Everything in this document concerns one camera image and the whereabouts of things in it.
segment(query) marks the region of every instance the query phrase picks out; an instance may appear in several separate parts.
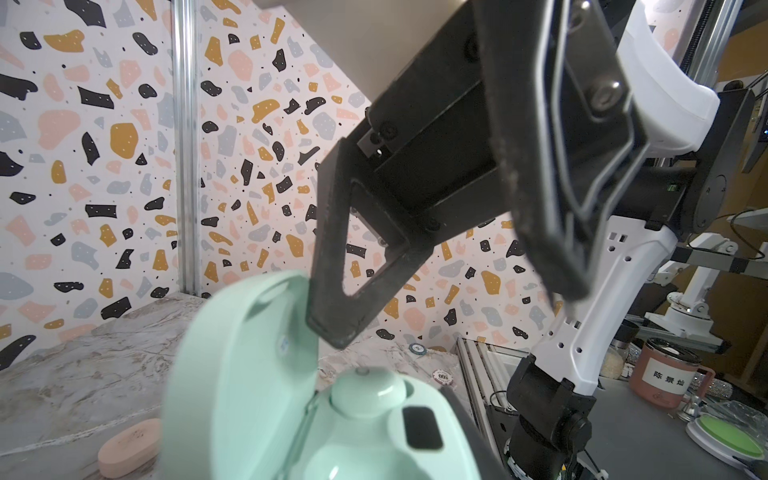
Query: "mug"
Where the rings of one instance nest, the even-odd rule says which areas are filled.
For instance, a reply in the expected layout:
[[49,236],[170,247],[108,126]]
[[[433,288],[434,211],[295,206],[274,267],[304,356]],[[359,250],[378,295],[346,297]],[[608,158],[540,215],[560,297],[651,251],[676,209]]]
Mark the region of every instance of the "mug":
[[701,358],[689,349],[664,339],[649,339],[643,345],[629,386],[648,402],[662,409],[675,409],[699,370],[707,373],[697,390],[703,399],[714,381],[714,370],[701,366]]

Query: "marble surface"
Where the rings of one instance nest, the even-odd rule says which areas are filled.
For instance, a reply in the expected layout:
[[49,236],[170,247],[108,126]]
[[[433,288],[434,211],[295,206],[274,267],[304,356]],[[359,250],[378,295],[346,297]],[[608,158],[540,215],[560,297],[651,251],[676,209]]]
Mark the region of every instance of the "marble surface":
[[[169,295],[0,372],[0,478],[103,479],[98,449],[126,428],[161,416],[176,349],[204,302]],[[386,366],[436,388],[432,374],[443,369],[472,414],[456,355],[428,349],[417,356],[378,336],[364,336],[343,351],[321,341],[317,388],[357,366]],[[152,461],[122,478],[157,480],[159,474]]]

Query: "green round object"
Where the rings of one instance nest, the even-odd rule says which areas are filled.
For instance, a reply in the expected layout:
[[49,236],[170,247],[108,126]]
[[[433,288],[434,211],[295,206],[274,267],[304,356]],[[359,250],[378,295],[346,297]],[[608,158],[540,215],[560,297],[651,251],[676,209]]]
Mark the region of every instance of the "green round object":
[[723,445],[750,457],[760,457],[763,449],[752,437],[735,425],[716,417],[704,415],[699,418],[701,428]]

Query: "mug handle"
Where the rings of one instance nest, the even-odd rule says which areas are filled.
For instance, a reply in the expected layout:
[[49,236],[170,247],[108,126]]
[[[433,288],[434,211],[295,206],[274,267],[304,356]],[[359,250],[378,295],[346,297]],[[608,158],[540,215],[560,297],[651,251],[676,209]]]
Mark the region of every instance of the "mug handle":
[[710,385],[712,385],[712,382],[715,380],[715,371],[706,366],[699,366],[699,370],[704,370],[707,372],[704,376],[704,380],[701,381],[701,385],[699,385],[699,388],[696,391],[696,395],[698,395],[700,399],[704,400],[704,396],[707,394]]

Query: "brown wall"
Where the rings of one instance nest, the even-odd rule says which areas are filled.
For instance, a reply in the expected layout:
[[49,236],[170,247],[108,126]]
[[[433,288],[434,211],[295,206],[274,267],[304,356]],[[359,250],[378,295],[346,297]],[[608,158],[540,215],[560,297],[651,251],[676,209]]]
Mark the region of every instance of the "brown wall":
[[[762,73],[768,68],[768,22],[734,35],[720,62],[718,81],[732,80]],[[749,174],[734,173],[720,215],[738,213],[745,208],[768,207],[768,152]],[[737,227],[751,243],[759,246],[768,235],[756,230]],[[739,257],[754,257],[755,253],[737,239],[726,219],[715,220],[709,231],[717,232],[739,244]],[[680,290],[690,281],[693,269],[675,279]],[[706,355],[704,363],[718,372],[738,376],[743,371],[755,344],[768,323],[768,280],[721,273],[708,297],[710,315],[714,319],[712,332],[731,341],[724,355]]]

